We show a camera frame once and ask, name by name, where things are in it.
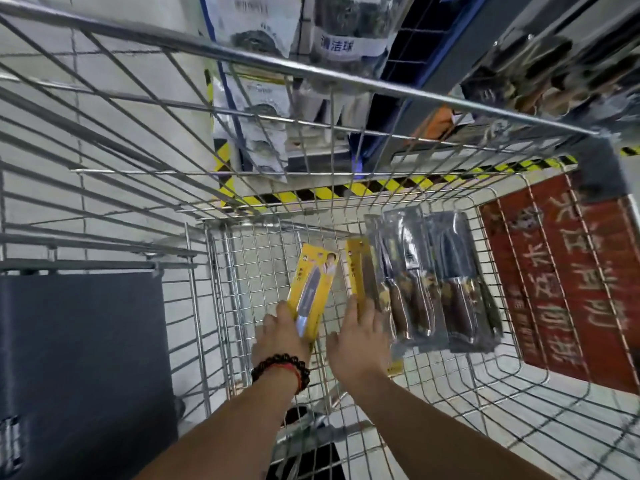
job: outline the yellow package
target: yellow package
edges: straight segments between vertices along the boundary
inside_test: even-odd
[[[351,291],[358,296],[358,309],[362,310],[365,300],[378,295],[378,286],[372,261],[371,247],[366,237],[347,239],[347,265],[349,266],[349,282]],[[402,374],[404,371],[402,359],[396,360],[389,366],[389,377]]]
[[[311,244],[302,246],[287,302],[295,313],[298,334],[311,345],[318,334],[320,316],[329,297],[337,261],[338,256],[334,252]]]

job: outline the person's left hand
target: person's left hand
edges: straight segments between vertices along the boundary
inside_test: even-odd
[[[255,328],[255,338],[257,342],[251,350],[254,367],[275,354],[296,356],[309,367],[309,344],[298,336],[296,322],[286,301],[278,303],[275,317],[269,314],[264,316],[262,325]]]

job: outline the black beaded bracelet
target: black beaded bracelet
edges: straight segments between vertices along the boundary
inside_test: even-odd
[[[307,386],[309,385],[309,374],[310,374],[310,371],[307,368],[307,364],[305,364],[305,361],[300,360],[295,355],[292,357],[289,354],[275,354],[275,355],[272,355],[271,357],[267,357],[262,362],[260,362],[256,366],[256,368],[254,368],[254,370],[251,371],[252,382],[256,382],[258,379],[260,379],[260,376],[264,373],[264,371],[266,371],[270,366],[277,363],[292,364],[298,370],[298,375],[300,379],[300,388],[296,392],[296,394],[299,394],[300,392],[304,391],[304,389],[307,388]]]

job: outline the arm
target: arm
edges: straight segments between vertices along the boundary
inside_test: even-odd
[[[308,363],[309,347],[299,338],[285,302],[256,330],[254,366],[278,353]],[[136,480],[260,479],[266,476],[276,434],[298,388],[286,369],[270,367],[260,380],[226,401],[210,418],[184,435],[145,468]]]
[[[357,301],[349,298],[340,334],[327,339],[327,357],[409,478],[551,479],[390,380],[388,337],[371,300],[358,319]]]

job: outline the bracelet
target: bracelet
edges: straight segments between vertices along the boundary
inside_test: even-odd
[[[296,391],[296,394],[304,391],[304,389],[309,385],[310,371],[307,368],[307,364],[305,364],[303,360],[298,359],[295,355],[292,357],[289,354],[275,354],[260,362],[256,368],[251,371],[252,382],[256,382],[260,379],[260,376],[263,375],[264,371],[271,366],[288,369],[297,375],[298,390]]]

